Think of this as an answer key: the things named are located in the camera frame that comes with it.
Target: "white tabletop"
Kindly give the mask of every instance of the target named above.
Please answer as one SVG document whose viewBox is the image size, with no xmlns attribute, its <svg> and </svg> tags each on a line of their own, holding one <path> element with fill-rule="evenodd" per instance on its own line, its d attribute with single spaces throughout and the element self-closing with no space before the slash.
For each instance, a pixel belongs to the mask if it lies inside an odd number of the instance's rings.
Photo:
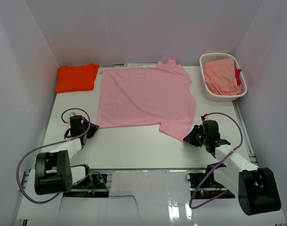
<svg viewBox="0 0 287 226">
<path fill-rule="evenodd" d="M 200 67 L 184 68 L 192 80 L 190 90 L 196 100 L 193 125 L 201 124 L 200 116 L 210 112 L 226 113 L 238 121 L 232 102 L 213 102 L 206 98 Z M 84 109 L 90 115 L 92 123 L 96 123 L 101 77 L 102 75 L 97 75 L 93 91 L 57 94 L 44 144 L 63 139 L 69 126 L 61 121 L 60 116 L 68 108 Z M 239 144 L 238 129 L 230 119 L 221 115 L 212 115 L 211 119 L 218 122 L 221 138 L 227 139 L 233 147 Z M 237 152 L 249 159 L 245 144 Z M 205 148 L 194 147 L 162 133 L 159 125 L 100 129 L 93 138 L 87 140 L 83 150 L 71 159 L 71 165 L 88 164 L 94 169 L 205 168 L 215 162 L 218 161 Z"/>
</svg>

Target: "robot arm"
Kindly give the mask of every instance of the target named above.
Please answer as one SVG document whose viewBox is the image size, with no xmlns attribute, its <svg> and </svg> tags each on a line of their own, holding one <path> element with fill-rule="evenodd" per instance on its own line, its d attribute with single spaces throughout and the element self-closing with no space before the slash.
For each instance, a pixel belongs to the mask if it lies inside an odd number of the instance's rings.
<svg viewBox="0 0 287 226">
<path fill-rule="evenodd" d="M 71 128 L 67 130 L 64 138 L 76 137 L 86 131 L 88 121 L 81 115 L 72 113 L 69 117 Z M 54 194 L 69 192 L 72 186 L 89 173 L 87 165 L 71 167 L 70 159 L 85 145 L 86 138 L 91 138 L 99 126 L 90 124 L 88 133 L 74 140 L 58 145 L 50 152 L 39 153 L 35 165 L 35 192 L 36 194 Z M 84 184 L 90 183 L 88 177 Z"/>
<path fill-rule="evenodd" d="M 259 168 L 239 153 L 233 152 L 231 144 L 220 138 L 216 121 L 202 116 L 202 124 L 195 125 L 183 140 L 197 147 L 204 145 L 206 150 L 219 161 L 225 159 L 221 167 L 213 171 L 211 178 L 225 186 L 238 198 L 242 210 L 247 215 L 281 209 L 273 172 L 269 168 Z M 213 167 L 215 164 L 207 166 L 208 169 Z"/>
</svg>

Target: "orange folded cloth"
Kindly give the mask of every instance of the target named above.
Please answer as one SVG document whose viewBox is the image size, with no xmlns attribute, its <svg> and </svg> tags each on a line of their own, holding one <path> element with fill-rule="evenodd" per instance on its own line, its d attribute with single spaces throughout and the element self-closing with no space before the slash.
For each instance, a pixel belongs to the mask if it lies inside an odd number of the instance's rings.
<svg viewBox="0 0 287 226">
<path fill-rule="evenodd" d="M 61 66 L 56 93 L 93 90 L 99 65 Z"/>
</svg>

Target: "white enclosure wall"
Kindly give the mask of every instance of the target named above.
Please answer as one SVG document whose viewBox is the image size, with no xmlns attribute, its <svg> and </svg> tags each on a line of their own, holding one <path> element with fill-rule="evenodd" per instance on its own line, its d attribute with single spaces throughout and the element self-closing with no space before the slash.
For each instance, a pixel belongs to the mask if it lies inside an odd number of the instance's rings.
<svg viewBox="0 0 287 226">
<path fill-rule="evenodd" d="M 241 112 L 262 167 L 273 170 L 287 220 L 287 0 L 264 0 L 236 51 L 248 85 Z"/>
<path fill-rule="evenodd" d="M 16 209 L 17 164 L 43 139 L 58 67 L 25 1 L 0 0 L 0 226 Z"/>
<path fill-rule="evenodd" d="M 234 53 L 262 0 L 26 0 L 61 65 Z"/>
</svg>

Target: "plastic basket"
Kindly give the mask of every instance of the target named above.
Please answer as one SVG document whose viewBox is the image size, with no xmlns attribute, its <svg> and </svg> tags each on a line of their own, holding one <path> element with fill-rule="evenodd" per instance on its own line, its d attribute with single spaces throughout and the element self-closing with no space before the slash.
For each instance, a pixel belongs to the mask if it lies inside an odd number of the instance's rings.
<svg viewBox="0 0 287 226">
<path fill-rule="evenodd" d="M 203 72 L 203 65 L 208 63 L 208 62 L 214 61 L 214 60 L 221 60 L 221 59 L 227 59 L 227 58 L 234 59 L 234 70 L 239 69 L 239 64 L 238 64 L 236 58 L 234 58 L 232 55 L 229 55 L 226 53 L 206 53 L 200 57 L 200 68 L 201 68 L 201 73 L 202 73 L 202 77 L 203 77 L 204 91 L 205 91 L 207 98 L 212 100 L 212 101 L 233 101 L 233 100 L 237 99 L 238 97 L 244 96 L 247 93 L 247 85 L 245 83 L 244 76 L 243 76 L 242 72 L 239 75 L 239 79 L 242 82 L 240 84 L 241 94 L 233 95 L 233 96 L 223 96 L 223 95 L 214 94 L 208 89 L 207 84 L 204 82 L 205 76 L 204 76 L 204 72 Z"/>
</svg>

